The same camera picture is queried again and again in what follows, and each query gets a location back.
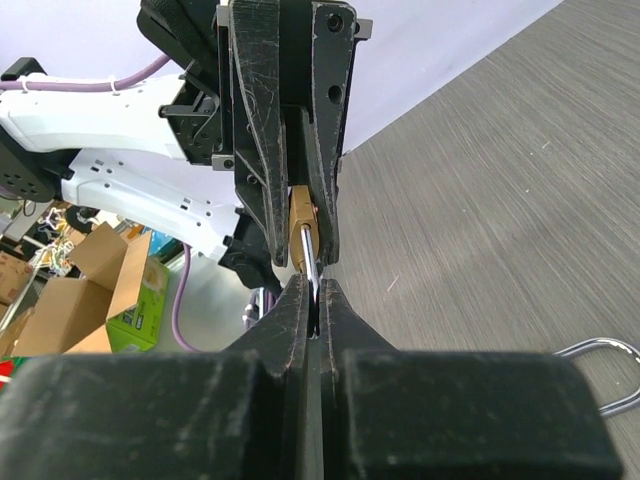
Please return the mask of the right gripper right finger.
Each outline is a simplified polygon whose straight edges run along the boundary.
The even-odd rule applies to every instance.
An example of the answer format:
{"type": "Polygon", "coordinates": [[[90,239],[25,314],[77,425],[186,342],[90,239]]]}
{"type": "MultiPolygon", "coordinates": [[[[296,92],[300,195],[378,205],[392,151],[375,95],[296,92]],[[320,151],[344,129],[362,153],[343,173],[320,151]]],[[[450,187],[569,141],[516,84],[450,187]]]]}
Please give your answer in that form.
{"type": "Polygon", "coordinates": [[[319,289],[328,479],[619,479],[622,461],[569,361],[404,351],[319,289]]]}

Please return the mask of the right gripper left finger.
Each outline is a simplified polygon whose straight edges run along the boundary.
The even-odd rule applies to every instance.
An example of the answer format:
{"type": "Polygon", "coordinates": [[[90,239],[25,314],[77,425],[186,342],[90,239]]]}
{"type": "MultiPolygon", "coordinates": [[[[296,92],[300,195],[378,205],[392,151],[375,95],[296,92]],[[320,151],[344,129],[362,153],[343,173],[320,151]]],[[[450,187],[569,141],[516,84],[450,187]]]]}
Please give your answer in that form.
{"type": "Polygon", "coordinates": [[[309,479],[311,288],[217,353],[28,360],[1,396],[5,479],[309,479]]]}

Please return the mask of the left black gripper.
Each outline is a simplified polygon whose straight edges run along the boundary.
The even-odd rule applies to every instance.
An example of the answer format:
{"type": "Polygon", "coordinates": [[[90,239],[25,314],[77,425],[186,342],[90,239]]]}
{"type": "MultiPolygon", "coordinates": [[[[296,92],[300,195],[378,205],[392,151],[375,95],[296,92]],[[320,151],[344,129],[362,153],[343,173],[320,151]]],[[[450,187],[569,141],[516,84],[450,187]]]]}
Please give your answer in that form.
{"type": "Polygon", "coordinates": [[[321,262],[339,259],[337,165],[356,48],[373,22],[345,1],[162,1],[159,48],[186,84],[161,106],[189,163],[236,183],[273,263],[288,262],[287,171],[309,173],[321,262]]]}

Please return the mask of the small brass long-shackle padlock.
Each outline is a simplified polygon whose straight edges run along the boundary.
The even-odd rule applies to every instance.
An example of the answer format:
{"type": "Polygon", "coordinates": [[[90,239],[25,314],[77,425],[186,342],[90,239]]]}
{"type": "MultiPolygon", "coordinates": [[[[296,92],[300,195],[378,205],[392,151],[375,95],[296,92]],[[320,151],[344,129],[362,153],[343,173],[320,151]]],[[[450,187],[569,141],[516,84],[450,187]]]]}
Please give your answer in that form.
{"type": "Polygon", "coordinates": [[[291,188],[289,227],[291,260],[295,269],[306,275],[311,284],[312,298],[316,301],[319,287],[319,229],[316,207],[311,199],[310,190],[305,185],[291,188]]]}

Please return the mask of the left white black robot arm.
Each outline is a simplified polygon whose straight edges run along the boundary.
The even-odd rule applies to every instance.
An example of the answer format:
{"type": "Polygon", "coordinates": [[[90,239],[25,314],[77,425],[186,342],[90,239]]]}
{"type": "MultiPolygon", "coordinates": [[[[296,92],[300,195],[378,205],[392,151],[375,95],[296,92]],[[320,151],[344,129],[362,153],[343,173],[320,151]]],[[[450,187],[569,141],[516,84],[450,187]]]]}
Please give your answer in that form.
{"type": "Polygon", "coordinates": [[[248,287],[340,256],[337,175],[359,43],[344,1],[144,1],[158,59],[121,79],[1,77],[1,184],[109,209],[217,255],[248,287]]]}

